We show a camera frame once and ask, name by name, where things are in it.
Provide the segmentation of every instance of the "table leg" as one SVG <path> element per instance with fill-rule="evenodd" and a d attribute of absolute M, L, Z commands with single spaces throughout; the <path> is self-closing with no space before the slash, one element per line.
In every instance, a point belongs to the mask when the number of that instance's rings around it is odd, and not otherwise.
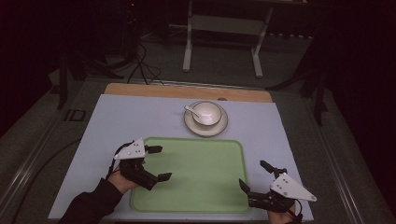
<path fill-rule="evenodd" d="M 253 48 L 251 50 L 251 57 L 253 59 L 254 71 L 256 73 L 256 77 L 257 78 L 262 78 L 263 77 L 263 75 L 262 75 L 262 65 L 260 63 L 260 58 L 259 58 L 259 52 L 260 52 L 260 48 L 262 47 L 262 41 L 265 38 L 265 33 L 267 31 L 268 24 L 269 24 L 269 22 L 271 20 L 271 15 L 273 13 L 273 10 L 274 9 L 272 7 L 270 7 L 268 9 L 265 21 L 262 23 L 262 29 L 260 30 L 259 40 L 257 42 L 257 45 L 256 45 L 255 48 Z"/>
<path fill-rule="evenodd" d="M 183 71 L 189 72 L 190 71 L 190 64 L 191 64 L 191 32 L 192 32 L 192 0 L 189 2 L 189 18 L 187 21 L 187 45 L 186 51 L 184 53 L 184 62 L 183 62 Z"/>

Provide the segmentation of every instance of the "green placemat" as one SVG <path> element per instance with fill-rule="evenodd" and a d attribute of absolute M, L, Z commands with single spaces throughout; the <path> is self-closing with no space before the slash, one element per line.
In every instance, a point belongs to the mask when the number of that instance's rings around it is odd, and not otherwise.
<path fill-rule="evenodd" d="M 139 212 L 245 213 L 247 195 L 238 178 L 247 182 L 239 142 L 220 139 L 150 137 L 145 145 L 162 146 L 148 154 L 145 169 L 154 175 L 173 173 L 152 190 L 133 190 L 131 206 Z"/>

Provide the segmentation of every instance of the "saucer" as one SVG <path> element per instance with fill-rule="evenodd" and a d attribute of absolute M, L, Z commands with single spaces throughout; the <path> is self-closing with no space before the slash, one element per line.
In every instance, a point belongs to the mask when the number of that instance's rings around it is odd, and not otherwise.
<path fill-rule="evenodd" d="M 195 102 L 192 105 L 190 105 L 190 107 L 194 107 L 195 105 L 198 105 L 201 102 L 204 101 Z M 228 115 L 227 112 L 225 112 L 225 110 L 223 109 L 223 107 L 213 102 L 210 103 L 217 105 L 221 110 L 221 119 L 218 123 L 214 125 L 207 126 L 200 124 L 194 120 L 192 113 L 190 111 L 186 110 L 184 112 L 184 122 L 186 123 L 187 127 L 190 130 L 192 130 L 194 133 L 202 137 L 210 137 L 219 134 L 222 131 L 224 131 L 224 129 L 227 127 L 228 124 Z"/>

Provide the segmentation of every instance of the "floor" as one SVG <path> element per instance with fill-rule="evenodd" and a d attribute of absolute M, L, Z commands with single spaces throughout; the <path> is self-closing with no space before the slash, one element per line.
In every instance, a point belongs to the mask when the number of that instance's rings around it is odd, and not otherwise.
<path fill-rule="evenodd" d="M 149 83 L 264 91 L 291 77 L 309 46 L 309 39 L 266 37 L 260 53 L 264 78 L 257 79 L 249 48 L 228 41 L 208 42 L 201 38 L 203 34 L 197 34 L 193 39 L 191 70 L 184 73 L 181 69 L 184 33 L 183 30 L 177 32 L 167 42 L 150 35 L 142 39 L 143 47 L 138 54 L 143 57 L 146 52 L 143 71 Z M 116 61 L 120 57 L 108 59 Z M 11 223 L 20 204 L 16 223 L 56 223 L 47 217 L 78 148 L 74 142 L 84 134 L 106 85 L 126 82 L 134 67 L 132 64 L 115 71 L 124 79 L 103 77 L 91 69 L 87 69 L 85 81 L 70 77 L 69 100 L 62 110 L 56 109 L 58 95 L 47 93 L 0 139 L 0 178 L 6 183 L 0 186 L 4 192 L 1 204 L 7 206 L 1 210 L 1 223 Z M 144 83 L 142 78 L 137 69 L 131 82 Z M 396 223 L 332 93 L 325 92 L 327 111 L 322 113 L 323 126 L 319 127 L 312 116 L 313 100 L 302 98 L 298 93 L 301 85 L 301 82 L 295 83 L 271 94 L 304 185 L 318 197 L 317 202 L 310 204 L 315 220 L 309 223 Z M 66 120 L 69 109 L 84 110 L 87 116 L 83 121 Z"/>

